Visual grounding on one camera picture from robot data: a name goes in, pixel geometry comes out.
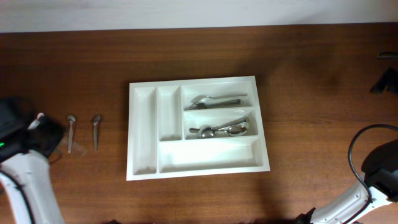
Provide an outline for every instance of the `white plastic cutlery tray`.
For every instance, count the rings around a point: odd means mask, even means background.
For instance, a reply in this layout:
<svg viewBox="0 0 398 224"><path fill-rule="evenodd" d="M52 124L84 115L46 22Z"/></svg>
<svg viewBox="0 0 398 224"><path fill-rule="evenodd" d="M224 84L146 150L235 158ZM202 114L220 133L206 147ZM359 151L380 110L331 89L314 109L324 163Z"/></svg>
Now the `white plastic cutlery tray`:
<svg viewBox="0 0 398 224"><path fill-rule="evenodd" d="M197 96L234 96L240 105L189 110ZM247 116L244 136L197 139L189 128ZM130 83L127 180L270 171L254 77Z"/></svg>

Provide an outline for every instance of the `wood grain surface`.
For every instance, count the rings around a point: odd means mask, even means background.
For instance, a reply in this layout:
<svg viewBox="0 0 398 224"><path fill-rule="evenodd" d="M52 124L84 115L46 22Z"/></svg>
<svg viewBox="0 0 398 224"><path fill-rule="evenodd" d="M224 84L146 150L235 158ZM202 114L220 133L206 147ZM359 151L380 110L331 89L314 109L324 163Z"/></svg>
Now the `wood grain surface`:
<svg viewBox="0 0 398 224"><path fill-rule="evenodd" d="M376 59L398 50L397 40L396 23L0 34L0 96L25 96L65 126L77 116L75 141L87 155L64 154L50 168L66 223L295 218L353 185L347 151L359 129L398 124L398 96L369 93L398 67ZM256 76L270 172L126 182L128 83L246 75ZM356 167L397 137L363 134ZM395 223L397 206L361 221ZM13 223L5 195L0 223Z"/></svg>

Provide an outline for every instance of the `black cable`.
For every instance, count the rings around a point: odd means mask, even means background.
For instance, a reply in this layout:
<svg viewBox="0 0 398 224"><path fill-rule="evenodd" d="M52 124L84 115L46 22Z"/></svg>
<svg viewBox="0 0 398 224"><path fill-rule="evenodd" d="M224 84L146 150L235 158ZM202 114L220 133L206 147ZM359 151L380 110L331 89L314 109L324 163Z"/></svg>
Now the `black cable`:
<svg viewBox="0 0 398 224"><path fill-rule="evenodd" d="M372 198L372 192L369 189L369 187L365 184L365 182L363 181L363 179L359 176L358 172L355 170L354 168L354 164L353 164L353 158L352 158L352 153L353 153L353 148L354 148L354 143L357 140L357 138L364 133L366 130L369 130L371 128L387 128L387 129L391 129L394 131L398 131L398 127L395 127L393 125L388 125L388 124L374 124L374 125L370 125L367 126L361 130L358 131L358 133L356 133L356 135L354 136L353 140L351 140L351 144L349 144L349 149L348 149L348 163L349 163L349 167L351 168L351 170L353 171L353 174L355 175L355 177L358 179L358 181L362 184L362 186L365 188L365 190L368 193L368 199L366 201L366 203L364 204L364 206L359 209L358 212L356 212L352 217L350 217L349 219L347 219L347 221L344 222L344 224L349 223L350 221L354 220L359 214L361 214L363 211L365 211L365 209L371 204L373 203L373 198Z"/></svg>
<svg viewBox="0 0 398 224"><path fill-rule="evenodd" d="M29 213L29 217L30 217L30 221L32 222L32 224L35 224L35 219L33 216L33 211L32 208L30 207L29 201L26 197L26 194L24 192L24 190L22 189L22 185L18 183L18 181L16 179L14 179L11 175L9 175L8 173L0 170L0 173L2 173L3 175L5 175L6 177L8 177L11 181L13 181L13 183L16 185L16 189L19 190L19 192L22 195L22 198L24 199L27 211Z"/></svg>
<svg viewBox="0 0 398 224"><path fill-rule="evenodd" d="M62 158L62 151L59 151L58 149L56 149L56 152L58 153L58 157L56 159L54 159L53 161L50 161L49 162L50 165L58 162Z"/></svg>

